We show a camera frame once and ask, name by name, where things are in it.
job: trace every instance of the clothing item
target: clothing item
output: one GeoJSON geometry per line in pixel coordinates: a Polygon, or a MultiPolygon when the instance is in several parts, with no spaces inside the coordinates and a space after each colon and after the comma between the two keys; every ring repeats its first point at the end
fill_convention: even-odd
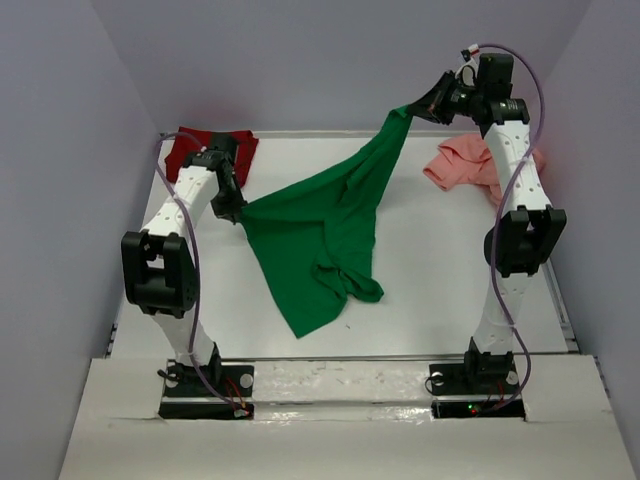
{"type": "Polygon", "coordinates": [[[393,110],[351,158],[247,205],[240,223],[296,337],[334,320],[347,295],[377,302],[376,208],[411,126],[393,110]]]}
{"type": "MultiPolygon", "coordinates": [[[[487,144],[479,133],[468,133],[445,140],[438,146],[440,153],[424,168],[424,174],[441,189],[471,183],[487,187],[495,205],[502,200],[498,172],[487,144]]],[[[538,149],[533,151],[538,173],[544,169],[545,159],[538,149]]]]}
{"type": "MultiPolygon", "coordinates": [[[[180,127],[180,132],[187,132],[196,137],[203,145],[209,145],[212,135],[215,132],[206,132],[203,130],[194,130],[193,128],[180,127]]],[[[238,152],[236,155],[236,163],[234,170],[236,178],[241,187],[247,182],[249,176],[249,168],[253,156],[258,148],[258,139],[253,136],[250,130],[240,130],[237,132],[228,132],[238,142],[238,152]]],[[[187,154],[198,150],[198,146],[188,137],[176,137],[173,143],[171,153],[165,158],[167,167],[167,178],[171,183],[178,180],[178,170],[182,167],[187,154]]]]}

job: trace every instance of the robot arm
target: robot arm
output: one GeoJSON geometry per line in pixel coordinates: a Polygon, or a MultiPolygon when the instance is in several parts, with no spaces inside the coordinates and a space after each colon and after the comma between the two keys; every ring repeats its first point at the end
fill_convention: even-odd
{"type": "MultiPolygon", "coordinates": [[[[475,66],[473,47],[463,51],[467,64],[475,66]]],[[[511,98],[513,57],[480,55],[473,85],[457,73],[445,72],[407,113],[433,123],[448,125],[455,115],[470,117],[480,128],[493,156],[500,186],[507,190],[511,178],[530,147],[529,114],[522,99],[511,98]]],[[[505,201],[498,229],[496,278],[498,291],[515,318],[531,277],[546,262],[566,224],[563,210],[554,209],[541,187],[530,155],[505,201]]],[[[491,263],[493,229],[484,241],[491,263]]],[[[471,338],[463,364],[432,365],[435,395],[487,394],[496,382],[504,382],[513,369],[513,325],[489,285],[480,324],[471,338]]]]}
{"type": "MultiPolygon", "coordinates": [[[[236,152],[233,137],[216,134],[210,147],[186,158],[175,194],[184,203],[194,228],[208,204],[218,218],[233,223],[246,205],[233,170],[236,152]]],[[[220,355],[200,323],[193,351],[189,351],[200,285],[188,238],[184,214],[169,197],[140,232],[127,232],[122,239],[125,292],[130,303],[162,328],[179,369],[192,367],[193,355],[215,384],[220,378],[220,355]]]]}

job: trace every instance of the gray wall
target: gray wall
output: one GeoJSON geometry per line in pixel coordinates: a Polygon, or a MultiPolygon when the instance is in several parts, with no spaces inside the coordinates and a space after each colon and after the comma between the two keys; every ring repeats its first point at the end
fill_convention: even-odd
{"type": "Polygon", "coordinates": [[[543,144],[545,185],[569,217],[560,287],[640,474],[639,20],[637,0],[594,0],[545,85],[543,144]]]}
{"type": "Polygon", "coordinates": [[[141,220],[155,135],[88,1],[3,1],[3,480],[58,478],[120,299],[119,239],[141,220]]]}
{"type": "Polygon", "coordinates": [[[589,3],[92,1],[163,130],[375,129],[476,41],[521,50],[546,78],[589,3]]]}

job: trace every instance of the green cloth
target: green cloth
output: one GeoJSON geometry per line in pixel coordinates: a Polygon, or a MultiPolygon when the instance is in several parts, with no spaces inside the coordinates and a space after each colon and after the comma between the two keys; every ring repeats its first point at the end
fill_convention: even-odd
{"type": "Polygon", "coordinates": [[[334,320],[347,294],[382,297],[371,278],[376,208],[411,119],[405,107],[392,110],[351,158],[243,208],[249,244],[297,338],[334,320]]]}

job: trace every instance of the white table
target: white table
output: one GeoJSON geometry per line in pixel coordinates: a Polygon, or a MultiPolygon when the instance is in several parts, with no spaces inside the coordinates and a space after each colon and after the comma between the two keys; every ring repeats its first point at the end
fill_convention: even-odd
{"type": "MultiPolygon", "coordinates": [[[[226,358],[367,357],[460,354],[468,346],[489,282],[483,239],[494,208],[474,186],[442,192],[421,170],[444,137],[410,137],[378,209],[374,278],[378,304],[350,299],[331,324],[296,340],[278,311],[240,226],[205,212],[198,229],[202,316],[226,358]]],[[[366,138],[266,138],[249,181],[249,201],[340,162],[366,138]]],[[[164,158],[170,151],[165,142],[164,158]]],[[[166,198],[155,179],[145,216],[166,198]]],[[[545,276],[533,280],[518,320],[532,352],[566,352],[545,276]]],[[[123,298],[114,358],[170,357],[162,331],[123,298]]]]}
{"type": "Polygon", "coordinates": [[[93,361],[61,480],[635,478],[590,357],[534,355],[526,422],[433,419],[425,361],[256,362],[253,421],[162,420],[165,362],[93,361]]]}

